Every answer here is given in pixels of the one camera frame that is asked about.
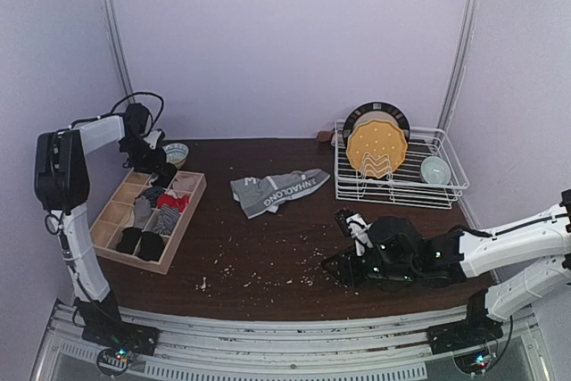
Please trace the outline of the grey underwear white waistband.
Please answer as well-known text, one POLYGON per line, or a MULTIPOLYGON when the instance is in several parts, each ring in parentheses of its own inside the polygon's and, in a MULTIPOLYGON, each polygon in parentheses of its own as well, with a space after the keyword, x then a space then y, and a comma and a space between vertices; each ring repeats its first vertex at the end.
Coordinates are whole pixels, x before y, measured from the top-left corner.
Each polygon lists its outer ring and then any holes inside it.
POLYGON ((133 227, 143 229, 151 218, 153 207, 145 196, 139 196, 133 207, 133 227))

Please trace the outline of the wooden compartment organizer box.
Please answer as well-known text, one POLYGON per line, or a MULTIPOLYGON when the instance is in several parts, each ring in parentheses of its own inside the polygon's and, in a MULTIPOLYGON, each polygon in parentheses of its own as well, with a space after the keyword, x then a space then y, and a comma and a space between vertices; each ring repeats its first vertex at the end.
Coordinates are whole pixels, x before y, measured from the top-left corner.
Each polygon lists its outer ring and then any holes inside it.
POLYGON ((207 187, 206 177, 199 172, 180 170, 177 172, 175 178, 191 178, 193 184, 189 190, 180 189, 176 192, 178 196, 187 195, 189 201, 182 211, 172 233, 161 237, 164 248, 158 260, 145 261, 139 258, 138 253, 140 247, 138 245, 130 253, 121 253, 116 250, 123 230, 134 225, 133 208, 136 198, 143 191, 150 188, 153 181, 151 175, 133 170, 123 179, 90 228, 96 254, 107 260, 138 269, 163 275, 167 274, 170 269, 170 264, 183 240, 188 224, 207 187))

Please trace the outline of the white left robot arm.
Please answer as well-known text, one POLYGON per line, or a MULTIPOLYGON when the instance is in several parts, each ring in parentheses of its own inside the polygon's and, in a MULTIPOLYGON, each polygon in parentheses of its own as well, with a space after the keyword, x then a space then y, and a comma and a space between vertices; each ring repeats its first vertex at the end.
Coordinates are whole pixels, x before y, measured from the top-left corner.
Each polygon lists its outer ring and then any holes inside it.
POLYGON ((46 211, 47 231, 57 236, 74 292, 82 302, 103 302, 111 293, 95 254, 88 226, 90 194, 86 157, 117 144, 127 155, 127 167, 155 176, 174 178, 176 167, 160 147, 164 133, 155 130, 154 116, 141 103, 116 107, 102 115, 75 120, 65 128, 37 138, 34 191, 46 211))

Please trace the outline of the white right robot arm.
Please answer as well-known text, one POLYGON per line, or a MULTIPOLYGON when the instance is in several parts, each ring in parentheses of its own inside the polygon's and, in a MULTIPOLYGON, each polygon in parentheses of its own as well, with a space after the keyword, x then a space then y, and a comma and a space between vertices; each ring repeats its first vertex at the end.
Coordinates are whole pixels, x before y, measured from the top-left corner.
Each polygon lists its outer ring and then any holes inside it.
POLYGON ((473 325, 501 324, 570 279, 569 191, 527 219, 484 230, 458 225, 431 238, 407 218, 382 216, 368 223, 341 209, 335 220, 352 245, 324 259, 321 267, 343 286, 371 280, 448 287, 526 262, 507 281, 470 297, 467 319, 473 325))

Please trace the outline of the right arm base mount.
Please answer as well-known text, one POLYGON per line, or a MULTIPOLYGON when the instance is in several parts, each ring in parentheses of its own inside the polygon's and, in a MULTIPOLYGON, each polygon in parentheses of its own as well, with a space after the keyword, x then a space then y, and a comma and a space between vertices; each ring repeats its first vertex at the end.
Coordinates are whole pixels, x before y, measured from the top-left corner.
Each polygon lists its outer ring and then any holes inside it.
POLYGON ((459 352, 453 362, 463 374, 483 375, 493 366, 493 352, 488 343, 499 345, 503 323, 491 319, 485 307, 483 290, 468 299, 466 316, 456 322, 429 327, 427 340, 433 355, 459 352))

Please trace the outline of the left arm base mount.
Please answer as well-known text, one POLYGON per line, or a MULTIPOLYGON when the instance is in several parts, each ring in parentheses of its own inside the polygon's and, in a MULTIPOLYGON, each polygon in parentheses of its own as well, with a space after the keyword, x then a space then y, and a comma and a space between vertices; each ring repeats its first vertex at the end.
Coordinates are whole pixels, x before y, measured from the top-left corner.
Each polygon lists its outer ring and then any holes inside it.
POLYGON ((102 302, 76 298, 74 306, 72 322, 77 315, 83 320, 81 338, 103 347, 95 363, 105 375, 122 375, 140 355, 154 356, 160 330, 124 321, 113 294, 102 302))

